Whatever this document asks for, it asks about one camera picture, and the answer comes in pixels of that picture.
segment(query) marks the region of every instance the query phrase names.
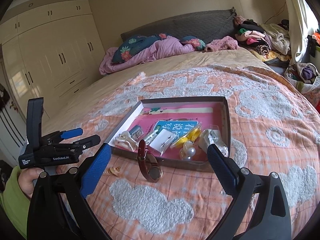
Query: pink comforter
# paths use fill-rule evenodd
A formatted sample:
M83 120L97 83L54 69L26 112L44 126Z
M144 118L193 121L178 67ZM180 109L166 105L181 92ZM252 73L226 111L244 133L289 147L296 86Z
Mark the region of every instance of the pink comforter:
M182 45L177 38L168 36L166 40L156 41L149 48L139 52L125 63L112 63L113 55L117 49L112 47L107 50L99 67L101 75L118 72L141 63L195 51L195 48L191 44Z

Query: screw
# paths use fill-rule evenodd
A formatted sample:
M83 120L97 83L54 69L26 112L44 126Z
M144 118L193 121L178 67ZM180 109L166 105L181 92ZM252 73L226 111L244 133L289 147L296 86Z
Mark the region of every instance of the screw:
M271 173L271 176L274 177L275 179L277 179L279 177L278 173L276 173L276 172Z
M40 178L45 178L47 176L47 173L45 171L40 173Z
M77 167L72 167L72 168L69 170L69 173L70 173L70 174L75 174L75 173L77 173L77 171L78 171L78 168L77 168Z
M245 175L248 175L249 174L249 170L247 168L242 168L241 169L241 172Z

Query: floral pillowcase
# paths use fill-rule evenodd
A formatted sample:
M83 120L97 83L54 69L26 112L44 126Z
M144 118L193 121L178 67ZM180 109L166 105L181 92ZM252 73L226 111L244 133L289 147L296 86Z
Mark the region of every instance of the floral pillowcase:
M205 43L203 40L198 39L195 36L186 36L180 40L182 45L191 44L196 50L204 50Z
M134 35L128 38L115 52L112 62L124 63L139 52L149 48L156 41L162 41L167 38L166 33L155 34L152 36Z

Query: hand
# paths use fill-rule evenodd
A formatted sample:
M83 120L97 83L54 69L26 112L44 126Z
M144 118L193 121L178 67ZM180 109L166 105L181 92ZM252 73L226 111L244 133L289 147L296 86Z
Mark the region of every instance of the hand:
M28 198L32 197L32 193L35 188L32 181L34 179L38 179L39 174L43 171L44 170L41 168L29 168L21 171L18 178L18 183L20 189Z

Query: orange plaid blanket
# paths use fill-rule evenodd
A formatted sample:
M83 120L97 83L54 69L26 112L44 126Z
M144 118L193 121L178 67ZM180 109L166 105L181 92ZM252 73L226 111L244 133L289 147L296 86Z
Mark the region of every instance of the orange plaid blanket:
M210 95L228 99L230 157L255 174L279 173L290 206L294 237L320 200L320 115L289 82L270 70L210 65L154 76L141 73L101 100L84 118L76 120L74 128L84 130L82 138L98 134L102 143L138 100ZM98 148L86 150L81 161ZM71 166L74 165L60 166L58 172ZM113 156L108 167L113 166L121 167L120 177L103 175L95 192L87 197L112 239L206 239L232 200L223 193L214 173L163 167L162 179L152 184L144 179L136 161ZM193 208L193 218L155 234L139 220L117 215L109 188L119 179L125 179L132 188L149 185L168 201L185 200ZM248 226L256 200L254 196L238 233Z

